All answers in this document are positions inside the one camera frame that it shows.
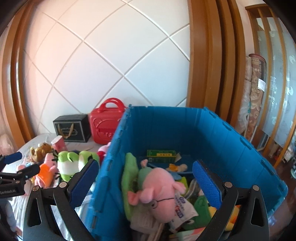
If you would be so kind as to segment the pig plush orange dress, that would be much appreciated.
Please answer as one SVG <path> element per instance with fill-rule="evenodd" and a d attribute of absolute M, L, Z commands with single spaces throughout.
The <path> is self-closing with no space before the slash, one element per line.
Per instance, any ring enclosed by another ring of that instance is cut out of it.
<path fill-rule="evenodd" d="M 40 165 L 39 173 L 35 176 L 35 185 L 41 188 L 49 188 L 56 173 L 58 173 L 57 162 L 53 153 L 48 153 L 43 164 Z"/>

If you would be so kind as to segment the brown teddy bear plush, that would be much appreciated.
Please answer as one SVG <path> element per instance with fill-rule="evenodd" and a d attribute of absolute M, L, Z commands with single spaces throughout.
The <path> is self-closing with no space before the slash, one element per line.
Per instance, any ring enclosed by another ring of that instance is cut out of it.
<path fill-rule="evenodd" d="M 32 161 L 39 163 L 44 160 L 46 154 L 52 152 L 52 146 L 48 143 L 39 143 L 37 148 L 31 147 L 30 154 Z"/>

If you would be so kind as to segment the pink white bottle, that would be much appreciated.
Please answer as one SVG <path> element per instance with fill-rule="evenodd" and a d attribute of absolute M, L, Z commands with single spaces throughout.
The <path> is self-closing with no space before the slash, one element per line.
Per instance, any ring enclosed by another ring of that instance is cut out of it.
<path fill-rule="evenodd" d="M 57 152 L 60 153 L 62 151 L 67 151 L 67 147 L 62 136 L 57 136 L 51 141 L 52 148 Z"/>

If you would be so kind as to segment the green frog plush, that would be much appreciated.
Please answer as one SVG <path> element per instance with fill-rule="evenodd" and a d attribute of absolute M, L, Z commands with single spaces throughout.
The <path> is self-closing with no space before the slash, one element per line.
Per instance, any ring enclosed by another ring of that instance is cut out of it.
<path fill-rule="evenodd" d="M 57 168 L 61 179 L 65 182 L 69 182 L 91 159 L 97 162 L 100 161 L 98 154 L 95 152 L 81 151 L 78 154 L 69 151 L 60 152 L 57 159 Z"/>

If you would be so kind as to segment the white wet wipes pack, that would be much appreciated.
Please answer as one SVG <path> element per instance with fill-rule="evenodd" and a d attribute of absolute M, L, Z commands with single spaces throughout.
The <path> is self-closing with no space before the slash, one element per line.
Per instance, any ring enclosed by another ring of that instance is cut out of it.
<path fill-rule="evenodd" d="M 193 217 L 198 216 L 194 206 L 185 199 L 180 192 L 175 191 L 175 216 L 169 222 L 170 231 L 175 232 L 180 228 L 184 223 L 191 220 Z"/>

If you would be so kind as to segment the black gift box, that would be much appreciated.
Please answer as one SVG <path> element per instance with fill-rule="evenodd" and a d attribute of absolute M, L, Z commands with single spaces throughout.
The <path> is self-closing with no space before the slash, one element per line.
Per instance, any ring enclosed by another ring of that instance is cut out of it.
<path fill-rule="evenodd" d="M 53 125 L 66 142 L 86 143 L 91 137 L 87 114 L 62 115 L 53 120 Z"/>

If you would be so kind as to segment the pig plush red dress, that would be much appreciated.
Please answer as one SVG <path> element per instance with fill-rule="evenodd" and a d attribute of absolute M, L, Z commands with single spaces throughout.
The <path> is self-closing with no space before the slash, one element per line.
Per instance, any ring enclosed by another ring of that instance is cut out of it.
<path fill-rule="evenodd" d="M 98 154 L 98 156 L 99 156 L 100 164 L 102 164 L 104 158 L 106 157 L 106 154 L 107 154 L 107 151 L 108 151 L 110 145 L 111 145 L 111 142 L 109 142 L 109 143 L 106 144 L 106 145 L 101 146 L 101 147 L 98 149 L 97 154 Z"/>

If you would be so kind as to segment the red bear mini suitcase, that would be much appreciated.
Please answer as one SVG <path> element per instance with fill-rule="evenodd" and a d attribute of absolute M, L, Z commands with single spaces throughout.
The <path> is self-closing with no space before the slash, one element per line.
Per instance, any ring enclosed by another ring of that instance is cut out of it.
<path fill-rule="evenodd" d="M 106 145 L 112 140 L 125 110 L 124 103 L 112 97 L 88 114 L 91 135 L 97 144 Z"/>

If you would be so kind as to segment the pink pig plush glasses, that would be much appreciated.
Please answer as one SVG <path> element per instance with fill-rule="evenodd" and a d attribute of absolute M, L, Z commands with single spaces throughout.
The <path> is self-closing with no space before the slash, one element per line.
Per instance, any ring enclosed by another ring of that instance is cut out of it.
<path fill-rule="evenodd" d="M 185 185 L 175 181 L 163 168 L 150 168 L 148 160 L 142 160 L 138 173 L 138 191 L 127 192 L 128 203 L 136 206 L 147 204 L 152 216 L 160 223 L 168 223 L 175 216 L 175 193 L 185 194 Z"/>

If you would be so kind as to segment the blue plastic storage crate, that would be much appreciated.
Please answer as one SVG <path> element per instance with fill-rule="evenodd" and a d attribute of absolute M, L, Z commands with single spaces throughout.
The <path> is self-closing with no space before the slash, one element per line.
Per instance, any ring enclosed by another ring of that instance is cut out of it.
<path fill-rule="evenodd" d="M 85 222 L 96 240 L 132 238 L 121 191 L 125 156 L 131 153 L 141 161 L 149 149 L 174 150 L 189 168 L 201 160 L 235 187 L 257 185 L 268 216 L 274 214 L 288 193 L 270 162 L 207 108 L 131 106 L 112 138 L 89 204 Z"/>

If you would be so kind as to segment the green rectangular box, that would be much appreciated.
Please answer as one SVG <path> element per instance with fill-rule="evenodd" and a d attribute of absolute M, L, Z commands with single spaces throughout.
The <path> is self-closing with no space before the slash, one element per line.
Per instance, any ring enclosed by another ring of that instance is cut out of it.
<path fill-rule="evenodd" d="M 147 150 L 147 159 L 151 163 L 174 163 L 176 156 L 174 150 Z"/>

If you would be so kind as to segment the rolled patterned carpet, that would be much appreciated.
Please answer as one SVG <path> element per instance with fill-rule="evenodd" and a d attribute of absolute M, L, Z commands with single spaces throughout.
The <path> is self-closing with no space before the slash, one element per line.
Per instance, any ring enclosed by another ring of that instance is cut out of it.
<path fill-rule="evenodd" d="M 243 96 L 236 122 L 236 131 L 248 141 L 254 136 L 266 81 L 266 60 L 258 54 L 246 57 Z"/>

